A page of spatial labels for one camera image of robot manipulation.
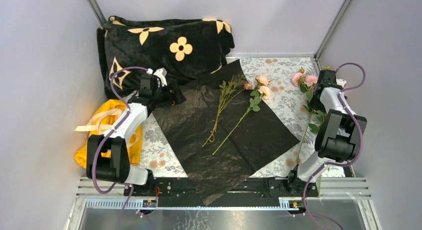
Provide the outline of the pink fake flower bunch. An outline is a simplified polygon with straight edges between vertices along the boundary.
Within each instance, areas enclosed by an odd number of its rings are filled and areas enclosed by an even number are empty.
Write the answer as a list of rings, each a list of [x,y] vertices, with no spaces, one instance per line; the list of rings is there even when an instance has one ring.
[[[317,80],[317,76],[306,74],[304,68],[302,67],[299,69],[298,73],[292,77],[293,85],[298,87],[305,95],[305,104],[302,105],[302,107],[308,116],[304,134],[299,145],[299,150],[296,154],[297,165],[301,163],[301,150],[308,132],[310,131],[311,133],[318,134],[321,130],[323,121],[326,119],[326,114],[311,107],[311,99],[313,97],[313,91],[316,89]]]

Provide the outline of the pink fake rose stem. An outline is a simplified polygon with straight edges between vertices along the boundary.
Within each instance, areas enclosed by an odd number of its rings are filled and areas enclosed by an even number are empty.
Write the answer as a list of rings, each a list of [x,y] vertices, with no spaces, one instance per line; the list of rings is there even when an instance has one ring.
[[[263,76],[263,75],[257,76],[255,78],[254,84],[249,82],[249,81],[245,82],[245,84],[243,86],[244,90],[242,92],[244,92],[244,91],[249,92],[248,107],[246,108],[242,117],[240,117],[238,122],[235,124],[233,129],[227,134],[227,136],[224,138],[224,140],[218,145],[218,147],[212,153],[212,156],[216,155],[219,152],[219,150],[222,148],[222,146],[225,144],[225,142],[228,140],[228,138],[231,137],[233,132],[239,127],[239,125],[242,123],[242,121],[246,118],[246,116],[250,112],[258,112],[258,111],[261,110],[260,103],[263,100],[268,100],[271,97],[271,91],[270,91],[270,88],[269,88],[269,85],[271,83],[272,83],[272,81],[269,78],[267,78],[266,76]]]

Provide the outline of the green leafy fake sprig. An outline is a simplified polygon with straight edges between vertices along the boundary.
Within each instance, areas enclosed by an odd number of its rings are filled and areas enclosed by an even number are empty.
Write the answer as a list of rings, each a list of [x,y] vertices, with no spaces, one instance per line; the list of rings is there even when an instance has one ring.
[[[213,143],[215,141],[215,133],[218,128],[218,122],[221,113],[228,106],[228,104],[230,104],[231,101],[244,90],[243,86],[245,82],[246,77],[241,74],[237,76],[232,76],[230,81],[223,81],[221,84],[219,84],[220,93],[218,98],[218,108],[214,119],[214,125],[210,131],[210,135],[202,144],[202,147],[205,147],[208,143]]]

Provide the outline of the black wrapping paper sheet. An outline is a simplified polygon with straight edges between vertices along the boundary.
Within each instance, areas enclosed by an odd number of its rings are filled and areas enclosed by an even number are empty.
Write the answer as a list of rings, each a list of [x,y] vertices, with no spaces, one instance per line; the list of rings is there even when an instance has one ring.
[[[212,156],[248,107],[249,92],[244,91],[219,117],[215,141],[202,147],[214,125],[219,84],[241,74],[240,61],[231,62],[213,74],[183,85],[180,90],[186,101],[182,104],[153,112],[188,178],[199,186],[210,181],[233,187],[299,142],[270,107],[261,102],[261,110],[250,112],[219,152]]]

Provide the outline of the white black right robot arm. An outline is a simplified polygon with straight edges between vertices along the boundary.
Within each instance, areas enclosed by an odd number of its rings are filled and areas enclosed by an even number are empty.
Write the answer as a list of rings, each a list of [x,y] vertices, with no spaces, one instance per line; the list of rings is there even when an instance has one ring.
[[[285,188],[292,196],[310,190],[311,184],[329,167],[353,161],[362,147],[367,118],[353,111],[344,88],[336,81],[336,72],[322,70],[311,106],[326,115],[315,140],[314,153],[287,176]]]

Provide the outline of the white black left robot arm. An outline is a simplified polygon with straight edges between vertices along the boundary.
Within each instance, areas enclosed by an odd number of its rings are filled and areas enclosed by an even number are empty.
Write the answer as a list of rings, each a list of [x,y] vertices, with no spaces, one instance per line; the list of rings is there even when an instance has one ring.
[[[135,167],[129,161],[129,139],[157,108],[183,103],[186,99],[174,81],[168,82],[163,68],[141,77],[140,88],[125,104],[117,121],[99,135],[91,135],[87,144],[86,174],[90,179],[133,184],[144,196],[154,191],[152,172]]]

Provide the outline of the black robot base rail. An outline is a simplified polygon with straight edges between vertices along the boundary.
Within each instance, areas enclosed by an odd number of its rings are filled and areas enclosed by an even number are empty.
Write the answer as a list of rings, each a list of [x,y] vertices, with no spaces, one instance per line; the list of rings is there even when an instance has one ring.
[[[278,177],[248,178],[233,187],[206,181],[199,186],[189,178],[154,178],[146,185],[136,185],[123,194],[152,197],[159,207],[278,207],[279,198],[302,200],[317,197],[316,183]]]

